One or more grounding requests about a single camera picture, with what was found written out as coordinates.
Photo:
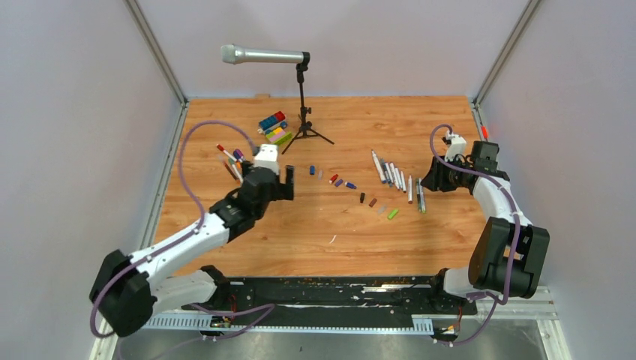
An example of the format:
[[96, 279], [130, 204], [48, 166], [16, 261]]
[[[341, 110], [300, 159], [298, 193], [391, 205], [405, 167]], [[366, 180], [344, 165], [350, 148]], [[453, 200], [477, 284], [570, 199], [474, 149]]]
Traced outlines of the slim white blue marker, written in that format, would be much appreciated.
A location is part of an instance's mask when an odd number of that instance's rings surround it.
[[398, 167], [394, 168], [394, 175], [395, 175], [396, 184], [399, 186], [400, 190], [402, 191], [401, 180], [400, 180], [400, 170]]

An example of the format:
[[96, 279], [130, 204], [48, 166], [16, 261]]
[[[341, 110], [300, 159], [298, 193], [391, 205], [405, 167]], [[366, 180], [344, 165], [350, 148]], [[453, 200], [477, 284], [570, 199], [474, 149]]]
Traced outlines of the translucent red pen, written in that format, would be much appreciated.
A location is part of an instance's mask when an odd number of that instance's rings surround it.
[[235, 172], [233, 171], [233, 168], [225, 161], [225, 160], [221, 160], [220, 161], [221, 164], [224, 166], [224, 168], [226, 169], [226, 171], [230, 174], [230, 176], [235, 180], [238, 181], [239, 178], [237, 177], [237, 175], [235, 174]]

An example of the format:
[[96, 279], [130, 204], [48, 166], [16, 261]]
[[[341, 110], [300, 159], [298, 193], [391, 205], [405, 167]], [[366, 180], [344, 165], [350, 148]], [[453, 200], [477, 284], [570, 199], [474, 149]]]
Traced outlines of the white marker blue end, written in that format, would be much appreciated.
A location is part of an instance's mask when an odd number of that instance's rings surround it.
[[384, 170], [383, 170], [383, 168], [382, 168], [382, 166], [380, 164], [380, 160], [377, 157], [377, 153], [374, 150], [371, 150], [371, 156], [372, 156], [372, 159], [373, 159], [374, 166], [376, 167], [376, 171], [378, 173], [379, 180], [381, 181], [382, 184], [385, 184], [387, 182], [386, 176], [385, 176]]

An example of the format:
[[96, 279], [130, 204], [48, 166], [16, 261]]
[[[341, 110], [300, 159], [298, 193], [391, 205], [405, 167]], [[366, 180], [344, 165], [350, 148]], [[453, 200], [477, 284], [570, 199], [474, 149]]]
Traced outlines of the white marker red tip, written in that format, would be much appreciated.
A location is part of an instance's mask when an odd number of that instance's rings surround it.
[[232, 162], [236, 162], [237, 159], [233, 156], [232, 153], [228, 152], [221, 144], [217, 144], [216, 148], [222, 152], [225, 156], [227, 156]]

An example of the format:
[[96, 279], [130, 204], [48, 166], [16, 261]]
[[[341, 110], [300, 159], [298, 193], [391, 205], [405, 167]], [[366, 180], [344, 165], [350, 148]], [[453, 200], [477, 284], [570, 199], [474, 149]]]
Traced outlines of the translucent blue pen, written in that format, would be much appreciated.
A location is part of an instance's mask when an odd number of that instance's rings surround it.
[[391, 178], [391, 173], [390, 173], [390, 171], [389, 171], [388, 165], [387, 165], [387, 163], [384, 161], [384, 159], [383, 159], [383, 158], [380, 158], [380, 159], [379, 159], [379, 162], [380, 162], [380, 164], [381, 164], [382, 171], [384, 172], [384, 175], [385, 175], [385, 179], [386, 179], [386, 181], [387, 181], [387, 184], [388, 184], [388, 186], [391, 188], [391, 187], [392, 187], [392, 184], [393, 184], [393, 181], [392, 181], [392, 178]]

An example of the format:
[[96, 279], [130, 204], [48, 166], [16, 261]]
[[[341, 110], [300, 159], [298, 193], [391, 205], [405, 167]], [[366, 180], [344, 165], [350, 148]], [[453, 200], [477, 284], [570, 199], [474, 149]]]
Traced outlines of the white marker orange cap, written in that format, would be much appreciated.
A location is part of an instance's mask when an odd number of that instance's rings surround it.
[[241, 168], [240, 163], [232, 162], [232, 168], [235, 171], [235, 174], [237, 175], [238, 180], [242, 184], [244, 182], [244, 178], [243, 178], [243, 175], [242, 175], [242, 168]]

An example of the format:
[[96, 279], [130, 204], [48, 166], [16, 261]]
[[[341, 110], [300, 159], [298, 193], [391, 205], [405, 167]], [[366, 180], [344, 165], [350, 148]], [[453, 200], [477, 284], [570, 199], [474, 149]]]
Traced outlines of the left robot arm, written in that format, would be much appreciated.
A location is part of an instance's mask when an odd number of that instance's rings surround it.
[[200, 255], [219, 248], [252, 229], [272, 201], [294, 197], [294, 166], [286, 166], [286, 181], [276, 169], [250, 164], [242, 185], [230, 191], [200, 218], [169, 238], [130, 255], [114, 250], [106, 255], [89, 293], [93, 304], [90, 329], [97, 338], [97, 314], [120, 338], [141, 329], [154, 315], [190, 303], [224, 308], [230, 290], [214, 267], [188, 276], [174, 272]]

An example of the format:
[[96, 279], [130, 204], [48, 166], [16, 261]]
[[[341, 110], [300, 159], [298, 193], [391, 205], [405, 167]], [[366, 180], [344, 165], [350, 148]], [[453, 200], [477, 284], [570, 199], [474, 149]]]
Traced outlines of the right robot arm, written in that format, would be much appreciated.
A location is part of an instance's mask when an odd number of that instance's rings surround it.
[[489, 292], [506, 297], [533, 297], [550, 241], [549, 232], [534, 226], [519, 209], [510, 191], [509, 177], [498, 168], [499, 146], [475, 141], [468, 156], [466, 140], [447, 134], [444, 156], [434, 157], [421, 185], [429, 191], [466, 188], [478, 201], [486, 225], [464, 268], [443, 269], [428, 302], [438, 313], [447, 313], [458, 297], [474, 298]]

